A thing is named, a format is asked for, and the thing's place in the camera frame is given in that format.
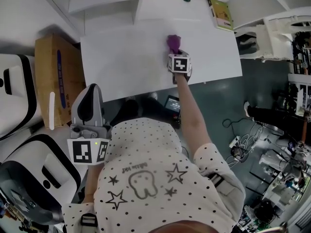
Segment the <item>gray floor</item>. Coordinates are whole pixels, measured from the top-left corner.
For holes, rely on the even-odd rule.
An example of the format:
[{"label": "gray floor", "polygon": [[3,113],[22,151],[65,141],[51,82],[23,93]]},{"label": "gray floor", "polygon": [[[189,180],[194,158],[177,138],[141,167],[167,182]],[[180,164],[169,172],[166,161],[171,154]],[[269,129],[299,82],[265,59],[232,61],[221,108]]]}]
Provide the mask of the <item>gray floor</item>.
[{"label": "gray floor", "polygon": [[[190,86],[204,116],[208,133],[225,159],[230,155],[228,144],[233,140],[234,135],[231,128],[226,129],[222,126],[222,121],[226,118],[236,121],[245,117],[243,104],[246,100],[253,106],[271,108],[273,103],[271,92],[284,89],[288,80],[288,64],[286,62],[267,61],[262,63],[260,60],[242,60],[242,71],[242,77]],[[168,95],[177,96],[176,88],[158,91],[158,100],[164,104]],[[115,100],[105,103],[105,117],[111,120],[123,102],[123,100]],[[249,133],[253,124],[254,122],[250,120],[234,124],[235,133],[240,136]],[[254,127],[252,134],[256,132],[257,128],[257,126]],[[268,129],[261,135],[261,139],[264,139],[267,134],[274,142],[276,137],[271,135]],[[262,142],[249,155],[246,162],[239,163],[232,168],[244,186],[264,192],[266,184],[261,184],[261,181],[254,178],[249,172],[252,171],[260,177],[266,178],[268,182],[270,181],[258,164],[261,154],[268,148],[278,150],[272,144]],[[246,190],[246,195],[245,203],[247,204],[257,197],[257,194],[249,190]]]}]

